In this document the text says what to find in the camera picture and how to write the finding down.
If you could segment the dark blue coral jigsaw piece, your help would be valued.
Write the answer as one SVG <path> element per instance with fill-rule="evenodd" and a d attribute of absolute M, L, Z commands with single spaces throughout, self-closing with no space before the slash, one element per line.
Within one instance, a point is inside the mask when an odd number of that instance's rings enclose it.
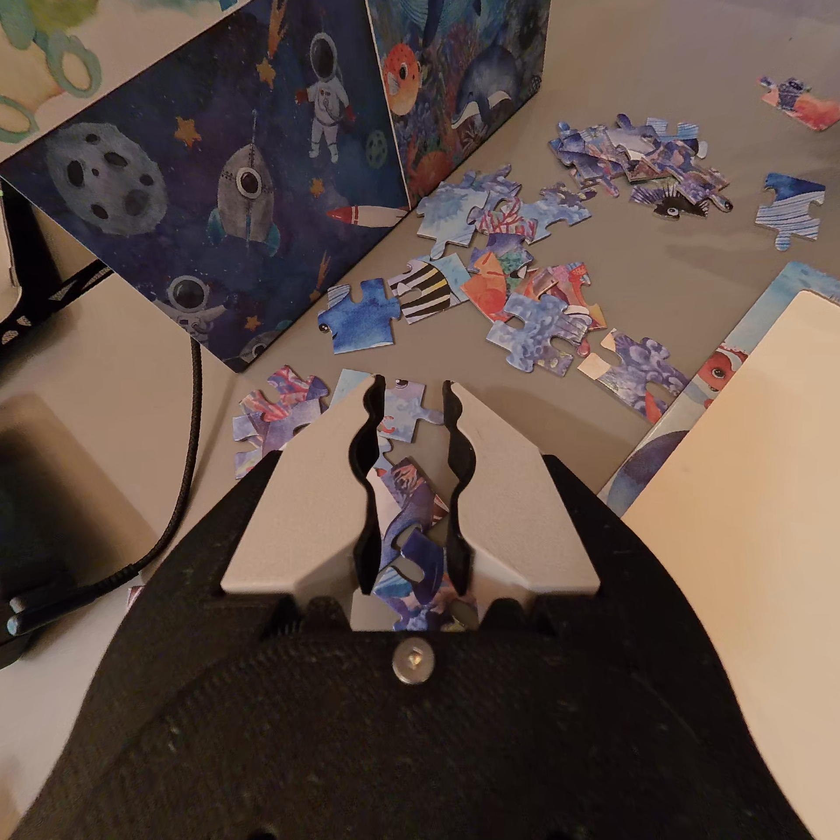
<path fill-rule="evenodd" d="M 390 469 L 375 466 L 367 479 L 374 490 L 383 571 L 401 552 L 397 538 L 407 529 L 427 532 L 448 514 L 448 505 L 409 458 Z"/>

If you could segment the red crab jigsaw piece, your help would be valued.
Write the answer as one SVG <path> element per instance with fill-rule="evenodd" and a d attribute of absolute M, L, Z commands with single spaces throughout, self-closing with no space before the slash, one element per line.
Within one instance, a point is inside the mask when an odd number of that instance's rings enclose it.
<path fill-rule="evenodd" d="M 814 97 L 810 93 L 811 87 L 803 80 L 790 77 L 776 82 L 761 77 L 758 82 L 766 89 L 761 97 L 763 102 L 810 130 L 824 131 L 839 122 L 838 101 Z"/>

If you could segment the blue striped jigsaw piece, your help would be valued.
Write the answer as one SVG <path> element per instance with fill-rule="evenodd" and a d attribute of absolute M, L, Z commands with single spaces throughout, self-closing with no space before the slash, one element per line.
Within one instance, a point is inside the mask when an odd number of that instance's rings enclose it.
<path fill-rule="evenodd" d="M 814 203 L 823 205 L 824 184 L 771 172 L 764 178 L 763 189 L 773 192 L 773 201 L 759 206 L 755 223 L 775 231 L 776 250 L 787 251 L 794 236 L 817 240 L 822 221 L 810 215 L 810 207 Z"/>

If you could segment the cream puzzle frame tray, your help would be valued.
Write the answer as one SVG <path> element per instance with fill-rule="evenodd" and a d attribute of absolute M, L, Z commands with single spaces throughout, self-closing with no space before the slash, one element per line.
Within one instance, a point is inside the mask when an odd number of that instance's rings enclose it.
<path fill-rule="evenodd" d="M 599 495 L 686 595 L 814 838 L 838 838 L 838 293 L 783 268 Z"/>

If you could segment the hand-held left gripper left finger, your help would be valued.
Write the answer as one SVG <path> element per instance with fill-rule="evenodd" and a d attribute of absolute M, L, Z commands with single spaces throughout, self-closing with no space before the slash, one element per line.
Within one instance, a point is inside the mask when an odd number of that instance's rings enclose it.
<path fill-rule="evenodd" d="M 382 556 L 369 474 L 384 398 L 384 377 L 367 375 L 278 453 L 220 581 L 226 596 L 288 596 L 301 615 L 335 607 L 352 628 L 354 594 L 371 593 Z"/>

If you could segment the pile of puzzle pieces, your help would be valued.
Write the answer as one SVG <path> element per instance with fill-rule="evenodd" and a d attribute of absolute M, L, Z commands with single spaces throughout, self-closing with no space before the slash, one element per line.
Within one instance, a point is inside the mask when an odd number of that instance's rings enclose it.
<path fill-rule="evenodd" d="M 668 132 L 666 120 L 635 125 L 623 113 L 612 127 L 577 130 L 561 122 L 549 147 L 568 166 L 573 188 L 557 182 L 542 188 L 537 202 L 524 204 L 505 164 L 488 175 L 468 171 L 460 182 L 442 182 L 423 198 L 418 233 L 435 238 L 434 253 L 411 259 L 401 274 L 370 281 L 361 301 L 351 300 L 349 285 L 330 288 L 318 329 L 330 337 L 333 351 L 390 345 L 392 321 L 418 323 L 469 303 L 490 323 L 486 340 L 504 349 L 507 363 L 519 371 L 562 377 L 580 358 L 582 373 L 651 424 L 676 407 L 652 387 L 677 397 L 694 383 L 669 362 L 666 347 L 612 329 L 604 344 L 620 361 L 593 354 L 589 334 L 606 330 L 607 322 L 601 308 L 585 300 L 588 269 L 582 262 L 534 266 L 529 247 L 548 236 L 551 224 L 588 218 L 585 203 L 597 186 L 618 195 L 619 175 L 634 184 L 633 203 L 669 219 L 704 217 L 711 203 L 731 210 L 720 195 L 728 181 L 697 164 L 707 143 L 691 122 L 679 122 L 675 133 Z"/>

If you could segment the illustrated animal puzzle box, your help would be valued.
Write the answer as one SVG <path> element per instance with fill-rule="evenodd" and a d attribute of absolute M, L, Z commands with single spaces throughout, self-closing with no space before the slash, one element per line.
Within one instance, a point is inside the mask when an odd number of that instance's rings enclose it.
<path fill-rule="evenodd" d="M 539 91 L 550 8 L 2 1 L 2 178 L 239 373 Z"/>

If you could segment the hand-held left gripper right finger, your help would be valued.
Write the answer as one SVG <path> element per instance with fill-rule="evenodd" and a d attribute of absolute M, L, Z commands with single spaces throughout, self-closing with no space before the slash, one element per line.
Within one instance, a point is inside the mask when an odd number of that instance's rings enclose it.
<path fill-rule="evenodd" d="M 528 611 L 542 595 L 594 595 L 600 579 L 537 445 L 463 385 L 445 381 L 446 561 L 481 621 L 499 600 Z"/>

